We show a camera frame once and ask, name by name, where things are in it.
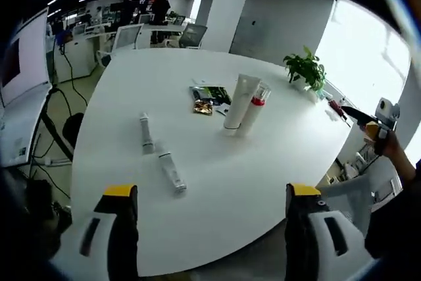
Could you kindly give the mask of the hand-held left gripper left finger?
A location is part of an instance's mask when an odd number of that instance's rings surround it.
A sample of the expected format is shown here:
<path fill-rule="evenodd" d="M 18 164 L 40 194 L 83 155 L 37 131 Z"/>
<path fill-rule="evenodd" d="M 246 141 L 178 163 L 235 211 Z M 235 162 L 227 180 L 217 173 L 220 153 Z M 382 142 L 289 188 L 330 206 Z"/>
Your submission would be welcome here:
<path fill-rule="evenodd" d="M 137 186 L 108 187 L 61 235 L 52 265 L 67 280 L 137 280 Z"/>

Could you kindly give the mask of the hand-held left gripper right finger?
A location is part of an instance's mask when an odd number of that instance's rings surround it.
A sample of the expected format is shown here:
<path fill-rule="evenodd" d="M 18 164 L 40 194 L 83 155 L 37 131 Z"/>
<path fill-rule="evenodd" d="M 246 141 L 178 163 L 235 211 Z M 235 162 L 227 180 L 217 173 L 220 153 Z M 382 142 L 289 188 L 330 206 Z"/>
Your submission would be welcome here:
<path fill-rule="evenodd" d="M 361 184 L 288 184 L 286 280 L 358 280 L 375 263 L 364 239 L 370 196 Z"/>

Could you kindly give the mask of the person's right hand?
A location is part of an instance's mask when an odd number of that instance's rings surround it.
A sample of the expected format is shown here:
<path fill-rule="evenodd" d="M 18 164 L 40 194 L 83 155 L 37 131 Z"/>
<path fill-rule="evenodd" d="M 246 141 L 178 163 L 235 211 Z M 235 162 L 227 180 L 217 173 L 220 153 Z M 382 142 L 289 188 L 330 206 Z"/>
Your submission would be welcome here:
<path fill-rule="evenodd" d="M 389 130 L 384 140 L 384 149 L 382 154 L 389 159 L 396 159 L 403 153 L 403 149 L 394 131 Z"/>

